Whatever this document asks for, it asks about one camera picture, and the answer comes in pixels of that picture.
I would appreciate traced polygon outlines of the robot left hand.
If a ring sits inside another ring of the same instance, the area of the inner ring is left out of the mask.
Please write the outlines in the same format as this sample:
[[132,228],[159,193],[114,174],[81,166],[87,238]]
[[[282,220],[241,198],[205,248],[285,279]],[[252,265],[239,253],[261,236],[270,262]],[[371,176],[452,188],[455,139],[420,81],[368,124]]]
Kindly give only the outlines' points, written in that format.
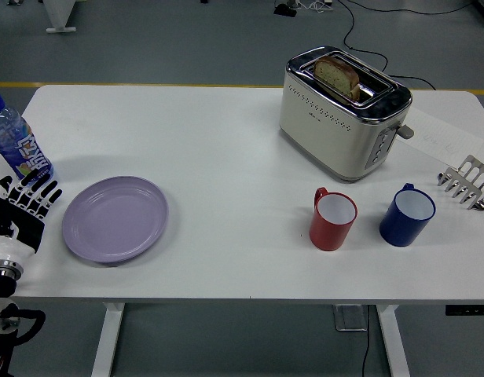
[[21,263],[40,247],[45,217],[62,190],[49,174],[36,177],[34,170],[17,183],[0,179],[0,260]]

